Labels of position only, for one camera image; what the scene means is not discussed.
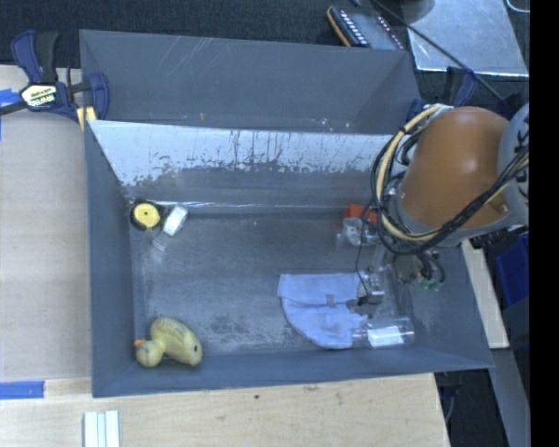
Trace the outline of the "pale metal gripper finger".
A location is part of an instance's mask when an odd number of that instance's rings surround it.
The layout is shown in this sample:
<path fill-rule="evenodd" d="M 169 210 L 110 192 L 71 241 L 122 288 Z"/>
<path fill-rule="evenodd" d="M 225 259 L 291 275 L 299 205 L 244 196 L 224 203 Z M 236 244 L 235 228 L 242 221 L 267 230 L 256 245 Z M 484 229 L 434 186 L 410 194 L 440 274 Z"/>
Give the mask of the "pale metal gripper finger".
<path fill-rule="evenodd" d="M 365 317 L 373 317 L 378 308 L 383 304 L 384 295 L 382 291 L 372 291 L 347 300 L 347 308 L 351 313 Z"/>
<path fill-rule="evenodd" d="M 384 283 L 377 273 L 358 272 L 359 285 L 357 292 L 384 292 Z"/>

